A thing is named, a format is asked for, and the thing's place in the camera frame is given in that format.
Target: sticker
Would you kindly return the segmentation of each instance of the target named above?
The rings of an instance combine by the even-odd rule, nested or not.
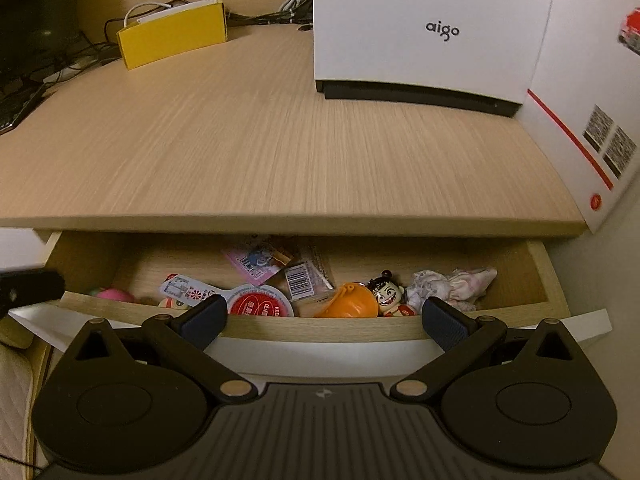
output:
[[[239,316],[280,316],[281,309],[278,300],[256,292],[238,297],[231,313]]]
[[[220,294],[220,289],[215,286],[194,280],[182,274],[169,274],[164,283],[160,286],[160,292],[174,300],[186,303],[189,306],[196,306],[209,296]]]
[[[289,267],[289,269],[285,270],[284,275],[293,301],[309,298],[316,293],[305,264]]]
[[[597,211],[602,207],[602,197],[598,193],[594,193],[589,202],[591,209]]]

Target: red label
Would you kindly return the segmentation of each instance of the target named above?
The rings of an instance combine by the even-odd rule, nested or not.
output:
[[[281,316],[286,311],[280,302],[261,292],[247,292],[239,296],[231,307],[232,314],[249,316]]]
[[[602,206],[602,197],[599,194],[594,193],[594,195],[591,197],[590,205],[591,209],[597,211]]]
[[[397,317],[397,316],[415,316],[415,310],[405,304],[399,304],[393,307],[391,310],[387,310],[383,317]]]

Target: qr code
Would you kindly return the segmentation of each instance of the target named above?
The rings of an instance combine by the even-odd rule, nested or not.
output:
[[[594,150],[599,152],[612,125],[613,119],[596,106],[593,108],[589,123],[582,136],[593,146]]]
[[[616,178],[620,178],[622,172],[625,171],[635,151],[635,142],[629,138],[622,128],[616,128],[616,133],[603,157]]]

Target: crumpled fabric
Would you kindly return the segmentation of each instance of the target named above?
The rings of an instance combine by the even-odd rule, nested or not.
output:
[[[436,296],[460,312],[472,312],[474,302],[484,296],[489,284],[498,275],[493,267],[476,270],[456,269],[444,276],[434,270],[421,270],[414,274],[414,281],[406,288],[406,304],[418,314],[427,298]]]

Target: pink toy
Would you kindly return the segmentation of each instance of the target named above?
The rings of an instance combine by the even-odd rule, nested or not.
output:
[[[95,294],[95,297],[102,298],[103,300],[124,301],[125,303],[136,302],[136,298],[119,288],[107,288]]]

